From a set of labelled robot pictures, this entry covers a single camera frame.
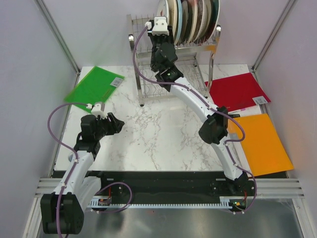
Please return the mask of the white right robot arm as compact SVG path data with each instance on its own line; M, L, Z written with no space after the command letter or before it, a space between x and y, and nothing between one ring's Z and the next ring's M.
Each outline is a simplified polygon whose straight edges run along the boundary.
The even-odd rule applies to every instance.
M226 177L228 192L232 195L240 194L245 189L248 175L236 162L227 145L230 142L228 121L231 119L227 108L210 103L176 67L178 57L171 26L148 21L145 30L152 43L150 67L156 73L156 83L181 99L196 113L203 123L199 136L216 152Z

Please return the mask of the watermelon pattern white plate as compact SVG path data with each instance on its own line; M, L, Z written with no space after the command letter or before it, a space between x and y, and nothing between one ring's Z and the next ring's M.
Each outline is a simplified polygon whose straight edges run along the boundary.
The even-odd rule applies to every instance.
M156 16L164 16L169 19L169 7L167 0L159 0Z

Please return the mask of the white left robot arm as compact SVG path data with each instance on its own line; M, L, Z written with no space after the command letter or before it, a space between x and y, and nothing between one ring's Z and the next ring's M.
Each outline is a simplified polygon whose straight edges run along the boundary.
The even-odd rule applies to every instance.
M58 186L40 201L45 234L77 235L84 223L84 211L95 194L107 193L109 184L99 177L86 176L105 136L120 133L124 122L113 113L81 118L81 131L72 148L72 159Z

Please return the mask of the cream and blue plate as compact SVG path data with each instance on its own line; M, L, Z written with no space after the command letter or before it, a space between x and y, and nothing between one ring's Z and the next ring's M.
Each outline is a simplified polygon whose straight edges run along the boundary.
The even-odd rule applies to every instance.
M183 24L183 0L177 0L177 31L176 31L176 38L175 38L175 44L180 44L180 38L181 38L181 32L182 32L182 24Z

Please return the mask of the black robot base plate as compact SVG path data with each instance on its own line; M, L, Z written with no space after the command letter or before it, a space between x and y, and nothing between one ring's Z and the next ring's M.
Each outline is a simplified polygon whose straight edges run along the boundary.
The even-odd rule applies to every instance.
M217 202L222 197L252 197L253 180L242 189L231 190L223 172L106 172L90 171L101 179L101 195L127 202Z

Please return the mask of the cream plate with twig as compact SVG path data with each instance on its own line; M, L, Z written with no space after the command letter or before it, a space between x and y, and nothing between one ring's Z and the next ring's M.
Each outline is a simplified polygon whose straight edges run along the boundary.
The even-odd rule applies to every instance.
M178 4L177 0L168 0L169 24L172 26L174 44L177 44Z

